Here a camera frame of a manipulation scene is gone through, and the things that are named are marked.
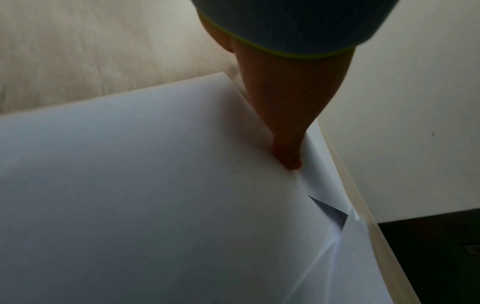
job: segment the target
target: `paper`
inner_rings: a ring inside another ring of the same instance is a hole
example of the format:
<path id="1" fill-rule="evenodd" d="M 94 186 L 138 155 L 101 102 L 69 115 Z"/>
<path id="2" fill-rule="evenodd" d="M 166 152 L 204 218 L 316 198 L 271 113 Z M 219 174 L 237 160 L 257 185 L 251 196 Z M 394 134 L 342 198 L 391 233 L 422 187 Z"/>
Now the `paper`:
<path id="1" fill-rule="evenodd" d="M 0 130 L 1 303 L 334 303 L 348 288 L 333 269 L 352 216 L 342 231 L 311 198 L 354 212 L 320 130 L 287 171 L 225 74 Z"/>

